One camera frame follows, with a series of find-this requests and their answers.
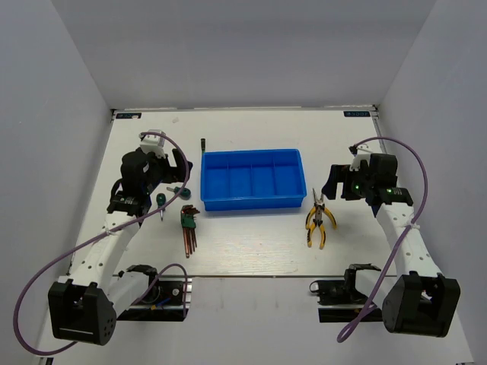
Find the small green stubby screwdriver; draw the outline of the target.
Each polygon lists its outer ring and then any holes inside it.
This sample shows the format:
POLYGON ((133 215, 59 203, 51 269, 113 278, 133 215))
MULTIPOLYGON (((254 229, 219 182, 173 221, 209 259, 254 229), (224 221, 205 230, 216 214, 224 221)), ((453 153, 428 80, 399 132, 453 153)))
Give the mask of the small green stubby screwdriver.
POLYGON ((188 188, 183 188, 179 186, 175 187, 167 187, 167 190, 172 192, 173 194, 180 194, 182 199, 188 200, 191 198, 191 191, 188 188))

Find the yellow black needle-nose pliers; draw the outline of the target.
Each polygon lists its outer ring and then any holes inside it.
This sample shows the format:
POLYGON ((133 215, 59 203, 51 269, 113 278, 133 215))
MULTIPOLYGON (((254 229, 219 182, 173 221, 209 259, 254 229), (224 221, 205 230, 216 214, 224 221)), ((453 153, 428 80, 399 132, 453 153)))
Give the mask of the yellow black needle-nose pliers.
POLYGON ((307 214, 305 228, 307 230, 310 230, 312 225, 316 227, 320 227, 323 223, 323 214, 325 214, 331 221, 333 228, 336 229, 337 228, 336 219, 332 214, 332 212, 325 206, 323 200, 323 194, 318 195, 315 189, 312 189, 312 192, 313 192, 314 206, 307 214))

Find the green hex key set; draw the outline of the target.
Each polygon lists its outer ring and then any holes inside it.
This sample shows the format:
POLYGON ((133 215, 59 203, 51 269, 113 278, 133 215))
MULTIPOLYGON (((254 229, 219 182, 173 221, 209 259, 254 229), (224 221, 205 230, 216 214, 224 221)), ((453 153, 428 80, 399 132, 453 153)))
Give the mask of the green hex key set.
POLYGON ((180 211, 180 223, 183 230, 185 255, 189 258, 197 248, 195 216, 200 211, 193 205, 184 205, 180 211))

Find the yellow black cutting pliers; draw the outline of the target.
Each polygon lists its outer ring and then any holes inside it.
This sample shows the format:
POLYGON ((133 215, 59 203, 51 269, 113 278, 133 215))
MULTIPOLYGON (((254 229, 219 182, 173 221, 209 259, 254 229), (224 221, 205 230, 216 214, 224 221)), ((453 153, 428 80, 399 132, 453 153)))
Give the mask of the yellow black cutting pliers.
POLYGON ((310 248, 313 245, 312 235, 316 229, 320 232, 319 249, 323 249, 326 242, 326 232, 321 219, 316 219, 315 211, 310 211, 307 215, 305 228, 307 230, 307 246, 310 248))

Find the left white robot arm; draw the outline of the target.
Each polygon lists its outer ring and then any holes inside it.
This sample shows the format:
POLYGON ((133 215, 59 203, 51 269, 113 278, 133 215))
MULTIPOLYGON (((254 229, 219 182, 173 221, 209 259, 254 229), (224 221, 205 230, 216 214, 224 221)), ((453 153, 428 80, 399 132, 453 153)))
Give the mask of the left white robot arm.
POLYGON ((172 150, 175 166, 162 150, 137 148, 125 154, 121 177, 113 184, 102 226, 103 238, 89 246, 81 264, 48 292, 53 336, 105 345, 117 318, 137 303, 155 303, 161 285, 150 265, 134 264, 117 271, 123 253, 151 208, 151 194, 161 184, 181 183, 192 164, 172 150))

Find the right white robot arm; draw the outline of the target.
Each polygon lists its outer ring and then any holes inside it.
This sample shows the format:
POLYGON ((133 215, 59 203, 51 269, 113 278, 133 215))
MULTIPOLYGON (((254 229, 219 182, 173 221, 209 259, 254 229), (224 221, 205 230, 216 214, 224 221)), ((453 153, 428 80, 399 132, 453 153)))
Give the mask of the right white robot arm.
POLYGON ((367 312, 380 310, 390 333, 443 338, 460 299, 457 280, 446 278, 430 256, 419 227, 414 225, 411 195, 397 185, 398 162, 391 154, 359 154, 351 164, 333 164, 321 192, 333 200, 365 200, 384 231, 393 253, 395 278, 378 282, 381 268, 352 264, 338 294, 363 303, 367 312), (342 186, 342 193, 337 186, 342 186))

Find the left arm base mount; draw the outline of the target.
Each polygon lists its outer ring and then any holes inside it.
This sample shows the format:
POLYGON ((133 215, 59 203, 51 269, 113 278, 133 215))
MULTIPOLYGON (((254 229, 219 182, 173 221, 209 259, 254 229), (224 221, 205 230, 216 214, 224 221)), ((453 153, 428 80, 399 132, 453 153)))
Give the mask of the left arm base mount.
POLYGON ((129 307, 117 318, 123 322, 182 322, 183 306, 189 313, 192 279, 187 286, 183 279, 160 279, 151 293, 138 304, 129 307))

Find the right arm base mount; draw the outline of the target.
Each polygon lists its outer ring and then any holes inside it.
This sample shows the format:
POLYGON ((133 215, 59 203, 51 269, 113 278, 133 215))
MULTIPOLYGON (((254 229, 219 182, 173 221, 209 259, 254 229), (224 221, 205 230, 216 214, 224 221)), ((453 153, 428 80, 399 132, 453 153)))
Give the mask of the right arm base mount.
POLYGON ((317 298, 320 323, 347 323, 355 319, 367 297, 357 291, 345 289, 344 280, 318 280, 309 285, 317 298))

